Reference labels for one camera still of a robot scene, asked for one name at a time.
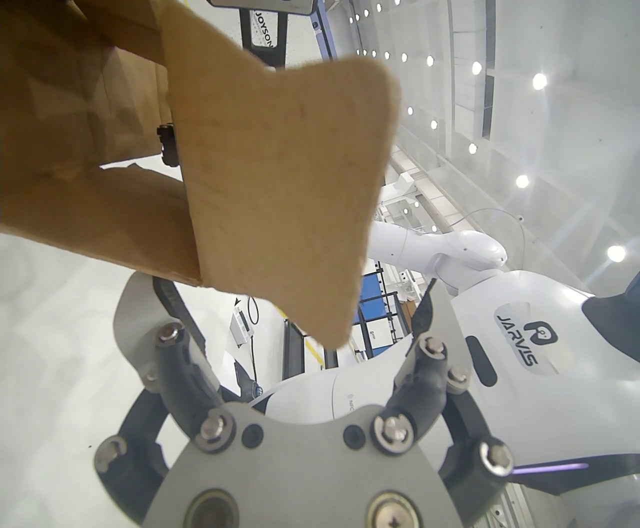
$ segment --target joyson sign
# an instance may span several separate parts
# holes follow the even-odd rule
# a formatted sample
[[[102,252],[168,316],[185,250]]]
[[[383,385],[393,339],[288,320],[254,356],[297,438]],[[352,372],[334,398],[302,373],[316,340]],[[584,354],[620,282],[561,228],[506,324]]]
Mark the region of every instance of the joyson sign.
[[[253,17],[251,18],[251,40],[253,44],[262,47],[277,46],[277,37],[272,36],[277,35],[277,29],[277,13],[268,13],[262,11],[253,12]]]

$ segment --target cardboard flap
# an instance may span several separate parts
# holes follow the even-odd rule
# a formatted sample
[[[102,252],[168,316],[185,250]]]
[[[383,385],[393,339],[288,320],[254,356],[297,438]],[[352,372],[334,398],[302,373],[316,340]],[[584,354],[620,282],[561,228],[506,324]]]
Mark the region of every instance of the cardboard flap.
[[[343,345],[395,82],[360,59],[270,72],[180,3],[157,14],[204,285],[266,298],[323,345]]]
[[[164,65],[162,36],[149,0],[76,0],[76,5],[112,44]]]
[[[2,221],[14,235],[200,283],[184,185],[137,165],[3,183]]]

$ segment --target black clamp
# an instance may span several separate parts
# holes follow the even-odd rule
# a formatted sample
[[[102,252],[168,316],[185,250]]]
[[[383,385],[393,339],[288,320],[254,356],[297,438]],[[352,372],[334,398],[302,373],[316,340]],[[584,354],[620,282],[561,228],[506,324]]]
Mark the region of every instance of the black clamp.
[[[157,128],[157,134],[162,143],[162,161],[169,167],[180,166],[180,158],[178,157],[178,145],[175,142],[175,131],[173,123],[160,125]]]

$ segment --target blue panel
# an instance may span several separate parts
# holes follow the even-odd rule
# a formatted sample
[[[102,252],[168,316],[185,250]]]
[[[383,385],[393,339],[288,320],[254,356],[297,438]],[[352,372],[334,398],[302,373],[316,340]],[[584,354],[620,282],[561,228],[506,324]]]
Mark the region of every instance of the blue panel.
[[[374,348],[373,349],[373,357],[376,357],[376,356],[382,354],[382,352],[384,352],[387,348],[390,348],[390,347],[391,347],[391,345]]]
[[[362,277],[360,299],[369,299],[371,297],[377,297],[381,294],[382,291],[380,290],[380,284],[378,283],[378,275],[368,275]],[[385,302],[383,299],[375,299],[373,301],[360,303],[360,308],[362,309],[362,315],[364,316],[365,321],[370,321],[371,319],[382,317],[387,313],[387,309],[385,308]],[[353,318],[353,324],[358,324],[359,322],[360,320],[358,318],[358,314],[356,313]]]

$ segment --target jarvis logo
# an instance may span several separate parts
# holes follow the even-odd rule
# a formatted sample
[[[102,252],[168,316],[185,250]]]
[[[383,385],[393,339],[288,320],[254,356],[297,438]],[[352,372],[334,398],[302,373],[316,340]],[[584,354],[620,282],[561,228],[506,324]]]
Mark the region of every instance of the jarvis logo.
[[[495,311],[495,322],[518,361],[528,371],[543,376],[565,372],[573,364],[573,353],[529,303],[511,303]]]
[[[513,346],[515,347],[518,354],[524,361],[524,364],[528,367],[532,367],[534,364],[539,365],[536,356],[527,343],[525,336],[522,332],[516,327],[516,323],[511,317],[502,317],[498,314],[495,317],[500,321],[502,328],[506,331],[506,335],[511,338]]]
[[[549,323],[544,321],[527,323],[523,330],[534,330],[535,333],[529,337],[529,340],[536,345],[550,345],[558,342],[558,334]]]

